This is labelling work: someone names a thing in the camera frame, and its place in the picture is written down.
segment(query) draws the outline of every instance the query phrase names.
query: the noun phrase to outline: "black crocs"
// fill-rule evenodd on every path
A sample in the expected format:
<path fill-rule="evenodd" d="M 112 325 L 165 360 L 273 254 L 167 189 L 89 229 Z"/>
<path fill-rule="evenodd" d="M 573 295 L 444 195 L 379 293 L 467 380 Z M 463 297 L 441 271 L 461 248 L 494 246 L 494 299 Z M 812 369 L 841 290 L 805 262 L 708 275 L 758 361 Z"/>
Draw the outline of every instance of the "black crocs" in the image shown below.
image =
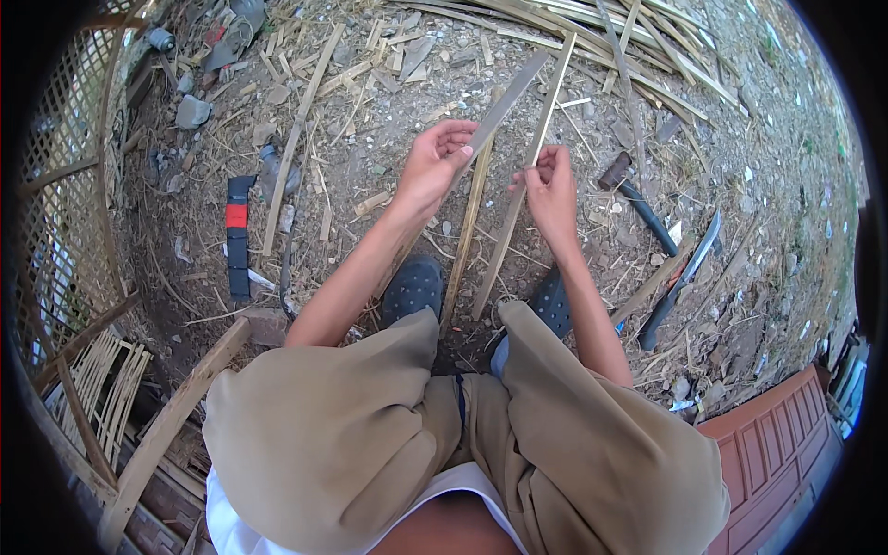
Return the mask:
<path fill-rule="evenodd" d="M 558 339 L 563 339 L 574 327 L 570 320 L 570 305 L 567 303 L 567 290 L 561 271 L 553 266 L 543 278 L 534 295 L 527 301 L 534 313 L 549 326 Z"/>
<path fill-rule="evenodd" d="M 410 255 L 385 289 L 383 329 L 427 306 L 435 312 L 435 318 L 440 318 L 443 290 L 444 269 L 441 264 L 426 255 Z"/>

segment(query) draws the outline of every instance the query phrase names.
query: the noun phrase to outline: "beige trousers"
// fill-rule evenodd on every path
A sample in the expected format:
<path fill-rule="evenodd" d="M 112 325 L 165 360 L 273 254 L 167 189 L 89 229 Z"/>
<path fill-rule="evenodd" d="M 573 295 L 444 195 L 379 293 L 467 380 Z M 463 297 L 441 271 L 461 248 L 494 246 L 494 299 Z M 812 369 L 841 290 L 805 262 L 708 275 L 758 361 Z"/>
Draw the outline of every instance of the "beige trousers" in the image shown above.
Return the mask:
<path fill-rule="evenodd" d="M 303 553 L 368 545 L 429 479 L 474 460 L 531 553 L 702 553 L 727 522 L 715 441 L 591 374 L 527 305 L 500 314 L 503 382 L 430 377 L 431 309 L 345 348 L 226 370 L 204 439 L 238 515 Z"/>

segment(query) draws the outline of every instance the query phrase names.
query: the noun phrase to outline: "metal cylinder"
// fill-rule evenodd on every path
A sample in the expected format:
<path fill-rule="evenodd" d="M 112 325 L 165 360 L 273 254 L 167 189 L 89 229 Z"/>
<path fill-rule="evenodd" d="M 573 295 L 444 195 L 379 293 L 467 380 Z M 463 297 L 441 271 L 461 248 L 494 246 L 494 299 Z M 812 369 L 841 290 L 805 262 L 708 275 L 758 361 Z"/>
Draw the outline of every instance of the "metal cylinder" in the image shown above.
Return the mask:
<path fill-rule="evenodd" d="M 158 27 L 148 33 L 148 43 L 161 52 L 169 52 L 176 45 L 176 37 L 165 28 Z"/>

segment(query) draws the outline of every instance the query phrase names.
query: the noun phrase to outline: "hammer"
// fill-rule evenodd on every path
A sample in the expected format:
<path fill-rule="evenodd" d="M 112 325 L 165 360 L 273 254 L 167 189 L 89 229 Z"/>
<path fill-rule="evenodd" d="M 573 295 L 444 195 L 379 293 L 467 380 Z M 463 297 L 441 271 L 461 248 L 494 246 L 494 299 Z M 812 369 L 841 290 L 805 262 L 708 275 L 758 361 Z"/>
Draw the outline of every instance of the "hammer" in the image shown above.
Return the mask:
<path fill-rule="evenodd" d="M 635 208 L 635 211 L 651 231 L 654 232 L 654 237 L 660 241 L 660 244 L 663 246 L 663 251 L 671 257 L 676 257 L 678 256 L 678 247 L 675 245 L 675 242 L 672 241 L 672 238 L 669 237 L 669 233 L 666 231 L 666 228 L 663 227 L 660 219 L 656 217 L 654 211 L 651 210 L 651 207 L 645 202 L 645 198 L 641 196 L 641 193 L 632 186 L 628 179 L 623 178 L 623 176 L 626 175 L 626 168 L 628 168 L 631 163 L 632 159 L 629 158 L 629 155 L 625 152 L 621 152 L 616 157 L 616 160 L 614 160 L 611 167 L 608 168 L 607 171 L 605 171 L 605 174 L 601 176 L 601 179 L 599 179 L 599 187 L 605 191 L 610 191 L 616 187 L 617 191 L 631 200 L 631 205 Z"/>

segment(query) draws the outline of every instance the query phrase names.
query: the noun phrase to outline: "white shirt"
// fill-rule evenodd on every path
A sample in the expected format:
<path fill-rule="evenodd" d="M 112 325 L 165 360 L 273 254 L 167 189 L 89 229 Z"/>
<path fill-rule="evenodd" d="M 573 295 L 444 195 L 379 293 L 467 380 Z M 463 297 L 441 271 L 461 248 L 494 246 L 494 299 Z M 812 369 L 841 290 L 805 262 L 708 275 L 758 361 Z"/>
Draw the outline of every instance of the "white shirt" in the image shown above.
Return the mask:
<path fill-rule="evenodd" d="M 383 534 L 370 542 L 366 548 L 353 553 L 363 555 L 372 550 L 392 531 L 392 528 L 398 526 L 402 520 L 410 516 L 423 503 L 448 492 L 461 490 L 471 491 L 481 496 L 496 523 L 505 530 L 505 533 L 515 542 L 521 553 L 527 555 L 527 550 L 524 548 L 518 535 L 515 534 L 515 528 L 511 527 L 511 523 L 505 516 L 503 499 L 496 492 L 496 488 L 490 483 L 490 480 L 484 475 L 478 464 L 474 462 L 460 464 L 433 477 L 432 481 L 429 482 L 428 488 L 410 505 L 407 512 L 397 519 Z M 219 484 L 216 469 L 212 467 L 207 475 L 207 529 L 210 531 L 210 538 L 212 538 L 213 545 L 220 555 L 299 555 L 295 551 L 284 549 L 280 545 L 265 539 L 237 516 L 237 513 L 234 512 L 234 509 L 228 502 L 225 492 L 222 491 L 222 485 Z"/>

